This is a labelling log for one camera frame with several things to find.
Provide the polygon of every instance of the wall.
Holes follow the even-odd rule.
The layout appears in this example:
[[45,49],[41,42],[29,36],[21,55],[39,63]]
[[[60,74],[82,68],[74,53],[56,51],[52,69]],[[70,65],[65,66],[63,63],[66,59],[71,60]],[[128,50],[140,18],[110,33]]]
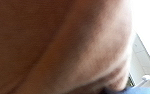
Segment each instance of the wall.
[[[135,85],[142,81],[143,75],[150,75],[150,56],[148,55],[145,47],[143,46],[139,36],[136,36],[132,59],[130,63],[130,75]],[[142,87],[150,87],[150,81]]]

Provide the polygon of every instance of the white object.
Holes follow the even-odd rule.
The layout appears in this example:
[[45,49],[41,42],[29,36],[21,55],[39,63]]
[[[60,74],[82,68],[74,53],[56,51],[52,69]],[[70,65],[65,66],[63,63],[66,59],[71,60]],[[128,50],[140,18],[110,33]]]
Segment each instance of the white object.
[[144,85],[148,81],[150,81],[150,75],[144,75],[142,77],[142,81],[138,85],[136,85],[134,87],[141,87],[142,85]]

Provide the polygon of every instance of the bright light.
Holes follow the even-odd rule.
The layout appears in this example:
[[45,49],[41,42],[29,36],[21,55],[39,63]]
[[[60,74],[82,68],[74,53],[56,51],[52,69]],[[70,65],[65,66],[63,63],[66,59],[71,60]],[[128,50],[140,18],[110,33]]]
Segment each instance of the bright light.
[[150,0],[131,0],[133,30],[142,40],[150,55]]

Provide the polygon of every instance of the skin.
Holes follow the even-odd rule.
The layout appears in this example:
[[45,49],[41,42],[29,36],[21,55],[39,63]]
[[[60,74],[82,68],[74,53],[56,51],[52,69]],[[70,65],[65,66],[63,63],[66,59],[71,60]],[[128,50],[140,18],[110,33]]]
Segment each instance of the skin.
[[131,36],[129,0],[0,0],[0,94],[122,90]]

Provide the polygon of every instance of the blurry background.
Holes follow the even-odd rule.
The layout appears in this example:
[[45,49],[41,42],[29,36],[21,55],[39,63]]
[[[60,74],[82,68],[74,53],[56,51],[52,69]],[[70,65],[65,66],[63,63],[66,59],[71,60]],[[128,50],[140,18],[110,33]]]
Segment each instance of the blurry background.
[[[150,0],[131,0],[133,30],[137,36],[133,45],[130,83],[137,85],[143,75],[150,75]],[[150,81],[142,87],[150,87]]]

